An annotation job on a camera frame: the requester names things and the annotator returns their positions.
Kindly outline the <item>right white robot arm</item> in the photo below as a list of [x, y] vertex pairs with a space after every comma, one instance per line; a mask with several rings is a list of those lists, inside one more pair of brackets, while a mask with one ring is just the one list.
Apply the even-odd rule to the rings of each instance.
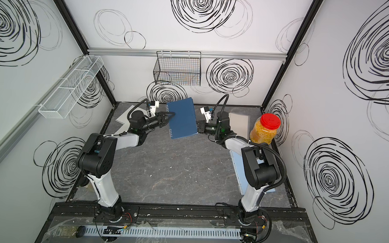
[[280, 186], [286, 179], [287, 170], [282, 157], [266, 143], [257, 144], [233, 132], [227, 112], [218, 112], [217, 122], [211, 123], [214, 112], [207, 106], [200, 110], [205, 119], [197, 121], [197, 131], [213, 135], [216, 144], [242, 158], [248, 184], [238, 205], [240, 218], [259, 216], [260, 203], [266, 192]]

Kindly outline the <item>light blue spiral notebook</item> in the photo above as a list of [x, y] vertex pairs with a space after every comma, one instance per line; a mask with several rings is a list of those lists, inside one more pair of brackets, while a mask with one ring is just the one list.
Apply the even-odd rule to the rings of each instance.
[[[230, 150], [229, 153], [233, 162], [233, 167], [235, 170], [239, 191], [242, 195], [244, 195], [246, 193], [247, 188], [252, 187], [252, 185], [248, 182], [246, 178], [245, 167], [243, 164], [243, 157], [239, 155], [237, 152], [232, 150]], [[259, 158], [256, 158], [255, 160], [259, 167], [259, 171], [255, 173], [261, 174], [261, 184], [256, 186], [256, 188], [261, 189], [267, 184], [274, 182], [274, 179], [277, 178], [276, 168], [274, 167], [274, 165], [269, 165], [267, 160], [264, 159], [261, 160]]]

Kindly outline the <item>torn lined paper page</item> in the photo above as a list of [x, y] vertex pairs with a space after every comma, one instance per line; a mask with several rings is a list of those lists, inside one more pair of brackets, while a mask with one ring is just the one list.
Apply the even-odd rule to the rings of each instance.
[[129, 126], [129, 120], [127, 119], [128, 113], [134, 108], [133, 105], [131, 105], [123, 114], [121, 114], [115, 121], [118, 123], [121, 123], [122, 125]]

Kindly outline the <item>dark blue spiral notebook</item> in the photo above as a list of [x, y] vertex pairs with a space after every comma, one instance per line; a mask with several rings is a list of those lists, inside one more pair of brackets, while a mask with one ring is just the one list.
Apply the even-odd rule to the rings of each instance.
[[197, 134], [196, 114], [191, 97], [169, 102], [166, 104], [166, 109], [169, 113], [174, 113], [169, 121], [172, 140]]

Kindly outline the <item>frosted cover white notebook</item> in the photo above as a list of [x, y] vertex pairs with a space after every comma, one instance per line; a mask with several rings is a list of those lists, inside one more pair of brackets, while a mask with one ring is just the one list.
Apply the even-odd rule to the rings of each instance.
[[230, 112], [230, 126], [238, 136], [249, 137], [249, 116]]

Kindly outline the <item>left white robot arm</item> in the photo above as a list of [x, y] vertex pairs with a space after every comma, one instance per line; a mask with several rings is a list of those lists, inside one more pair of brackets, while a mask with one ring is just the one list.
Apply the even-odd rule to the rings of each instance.
[[175, 113], [161, 111], [148, 117], [138, 110], [130, 111], [127, 116], [130, 123], [127, 131], [111, 135], [91, 134], [76, 159], [77, 167], [95, 188], [100, 210], [114, 218], [123, 214], [121, 197], [111, 177], [115, 152], [143, 145], [149, 131], [166, 126]]

